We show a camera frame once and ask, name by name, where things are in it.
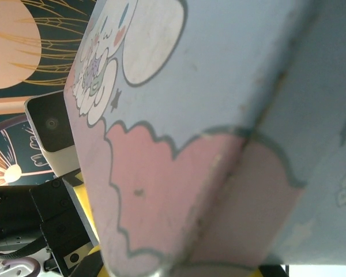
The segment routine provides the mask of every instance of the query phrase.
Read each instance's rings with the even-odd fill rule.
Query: white camera
[[[25,113],[54,174],[59,177],[79,169],[63,91],[28,99]]]

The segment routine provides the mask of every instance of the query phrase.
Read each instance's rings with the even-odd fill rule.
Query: cartoon character
[[[105,3],[75,61],[81,70],[73,95],[88,125],[105,112],[119,67],[131,85],[142,85],[161,69],[183,31],[184,7],[178,0]]]

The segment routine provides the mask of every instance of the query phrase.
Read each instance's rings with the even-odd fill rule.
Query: camera lens
[[[49,130],[55,130],[58,127],[58,120],[56,118],[49,118],[46,120],[46,128]]]

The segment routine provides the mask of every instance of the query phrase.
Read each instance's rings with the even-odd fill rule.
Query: black cable
[[[27,244],[26,246],[23,246],[21,249],[18,249],[17,251],[11,252],[9,254],[0,253],[0,259],[14,260],[24,258],[37,253],[41,249],[45,248],[46,245],[47,244],[44,237],[41,236],[35,241],[32,241],[30,244]]]

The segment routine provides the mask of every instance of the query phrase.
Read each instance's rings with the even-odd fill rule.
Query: yellow part
[[[81,182],[83,182],[82,173],[78,173],[76,175],[76,178],[78,180],[80,180]],[[88,195],[87,195],[85,184],[83,183],[80,186],[75,186],[73,189],[74,189],[74,192],[76,193],[77,198],[78,198],[78,200],[82,206],[82,209],[84,210],[84,212],[86,214],[86,217],[88,219],[88,222],[91,225],[93,233],[95,234],[97,240],[100,242],[99,236],[97,235],[97,231],[96,231],[95,221],[93,220],[92,210],[91,210],[91,206],[90,206],[90,201],[88,200]]]
[[[78,173],[76,175],[76,178],[78,180],[80,180],[81,182],[83,182],[82,173]],[[82,184],[80,186],[76,186],[73,189],[74,189],[74,192],[77,195],[77,198],[78,198],[78,200],[79,200],[83,210],[85,211],[86,217],[88,219],[88,222],[91,225],[92,231],[94,232],[97,240],[100,242],[99,236],[97,235],[97,232],[96,232],[95,221],[93,220],[91,206],[90,206],[90,202],[88,200],[88,195],[87,195],[85,184]],[[90,255],[90,254],[95,253],[97,251],[100,251],[100,246],[99,245],[94,247],[88,254]],[[102,267],[102,269],[100,270],[100,272],[97,275],[97,277],[110,277],[110,276],[109,276],[107,270],[105,269],[105,267]],[[263,277],[263,275],[261,274],[260,270],[256,270],[249,277]]]
[[[94,247],[88,254],[91,255],[92,253],[95,253],[97,251],[100,251],[100,246],[96,246]],[[108,272],[106,271],[105,267],[102,267],[99,274],[97,275],[97,277],[110,277]]]
[[[251,274],[249,277],[263,277],[263,274],[261,274],[260,270],[256,270],[253,274]]]

